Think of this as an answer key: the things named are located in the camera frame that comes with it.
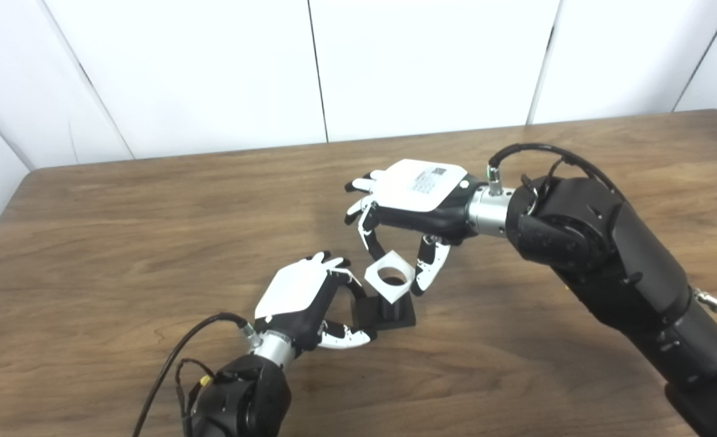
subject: wood grain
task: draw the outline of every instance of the wood grain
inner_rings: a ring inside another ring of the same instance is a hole
[[[342,186],[400,158],[483,175],[516,141],[599,165],[688,271],[717,294],[717,111],[42,169],[0,219],[0,437],[128,435],[153,377],[194,323],[251,316],[275,271],[320,249],[369,265]],[[528,153],[507,182],[547,171]],[[419,237],[381,229],[408,259]],[[333,316],[348,319],[348,294]],[[506,241],[454,249],[419,324],[289,372],[281,435],[689,436],[661,378],[543,266]],[[223,365],[230,326],[185,355]],[[197,378],[197,373],[187,378]],[[145,435],[178,435],[172,380]]]

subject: black base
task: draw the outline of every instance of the black base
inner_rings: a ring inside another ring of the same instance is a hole
[[[383,296],[366,297],[351,302],[351,309],[353,326],[358,328],[390,330],[415,326],[415,309],[409,293],[394,303],[389,303]]]

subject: black robotic arm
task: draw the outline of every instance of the black robotic arm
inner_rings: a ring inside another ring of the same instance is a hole
[[[524,150],[552,152],[560,160],[543,177],[524,175],[519,188],[503,188],[500,163]],[[427,262],[436,251],[425,241],[456,244],[481,234],[506,237],[525,260],[550,266],[600,322],[639,349],[666,378],[668,400],[696,432],[717,437],[717,323],[698,304],[717,313],[717,297],[688,284],[679,263],[600,169],[556,146],[514,144],[489,161],[487,182],[456,167],[460,171],[453,175],[460,179],[441,187],[448,193],[440,204],[411,211],[383,190],[393,186],[403,192],[430,169],[446,169],[447,174],[453,168],[417,163],[419,174],[413,177],[397,174],[391,166],[381,172],[383,185],[371,185],[365,177],[346,188],[370,193],[372,202],[364,202],[364,212],[372,217],[372,232],[382,224],[424,233],[417,274],[428,267],[427,285],[444,259],[439,257],[437,265]],[[580,167],[585,176],[556,177],[561,163]],[[366,222],[359,224],[366,235],[362,226]],[[364,240],[375,259],[383,254],[373,252],[375,242]]]

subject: metal fitting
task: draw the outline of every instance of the metal fitting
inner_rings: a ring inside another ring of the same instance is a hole
[[[502,175],[499,174],[499,169],[488,166],[488,195],[501,196],[502,193]]]
[[[251,348],[258,348],[261,346],[261,337],[259,337],[259,334],[256,334],[256,330],[253,325],[246,324],[242,328],[242,332],[243,335],[245,335],[245,339],[251,344]]]
[[[693,295],[696,296],[696,300],[706,305],[712,312],[717,313],[717,296],[713,296],[706,291],[701,290],[697,287],[692,287]]]

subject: robotic hand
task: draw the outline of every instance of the robotic hand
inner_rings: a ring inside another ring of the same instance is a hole
[[[505,189],[502,160],[524,150],[560,157],[547,175]],[[563,179],[566,163],[585,177]],[[379,224],[422,232],[417,294],[442,267],[448,245],[478,234],[507,238],[525,259],[550,266],[603,324],[619,330],[666,378],[666,396],[703,437],[717,437],[717,297],[685,271],[597,167],[549,144],[514,144],[488,162],[486,182],[458,166],[402,160],[345,186],[369,195],[345,218],[373,258]]]
[[[175,356],[201,327],[215,320],[234,321],[251,343],[250,350],[213,373],[193,359],[183,359],[175,373],[181,420],[187,437],[272,437],[291,404],[291,391],[284,371],[304,351],[317,346],[355,348],[376,338],[372,330],[357,330],[325,320],[327,309],[341,286],[356,299],[366,293],[344,258],[328,260],[318,252],[280,269],[261,297],[251,326],[242,317],[221,313],[189,332],[170,354],[143,407],[133,435],[142,429],[147,410]],[[186,395],[180,371],[186,362],[200,365],[206,373]]]
[[[469,226],[465,205],[482,185],[459,166],[401,160],[345,185],[348,192],[369,194],[348,208],[345,224],[358,218],[358,234],[375,261],[386,255],[377,240],[378,225],[422,232],[409,288],[421,296],[445,264],[450,246],[477,235]]]

